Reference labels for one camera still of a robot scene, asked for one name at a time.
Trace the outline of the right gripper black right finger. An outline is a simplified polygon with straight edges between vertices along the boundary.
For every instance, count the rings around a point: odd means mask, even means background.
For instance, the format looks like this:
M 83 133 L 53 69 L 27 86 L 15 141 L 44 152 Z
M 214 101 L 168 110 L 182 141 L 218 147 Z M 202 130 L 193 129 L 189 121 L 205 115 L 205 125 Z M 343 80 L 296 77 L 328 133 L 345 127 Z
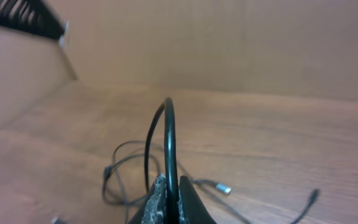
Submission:
M 202 203 L 191 180 L 183 175 L 180 177 L 180 223 L 184 224 L 216 224 Z

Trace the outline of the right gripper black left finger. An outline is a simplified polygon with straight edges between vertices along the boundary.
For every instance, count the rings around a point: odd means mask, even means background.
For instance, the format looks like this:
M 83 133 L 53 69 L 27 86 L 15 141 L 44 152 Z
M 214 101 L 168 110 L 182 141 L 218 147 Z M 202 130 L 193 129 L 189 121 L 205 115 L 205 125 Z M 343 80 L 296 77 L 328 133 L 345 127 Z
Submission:
M 164 224 L 166 223 L 166 177 L 159 174 L 154 180 L 144 203 L 131 218 L 129 224 Z

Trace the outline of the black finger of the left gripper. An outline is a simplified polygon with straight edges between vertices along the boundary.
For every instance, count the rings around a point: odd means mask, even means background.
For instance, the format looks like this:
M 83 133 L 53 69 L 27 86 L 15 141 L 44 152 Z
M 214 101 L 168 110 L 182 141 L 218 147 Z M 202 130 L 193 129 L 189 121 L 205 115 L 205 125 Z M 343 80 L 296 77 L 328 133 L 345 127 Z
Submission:
M 69 23 L 61 22 L 43 0 L 0 0 L 0 26 L 55 40 L 64 48 Z

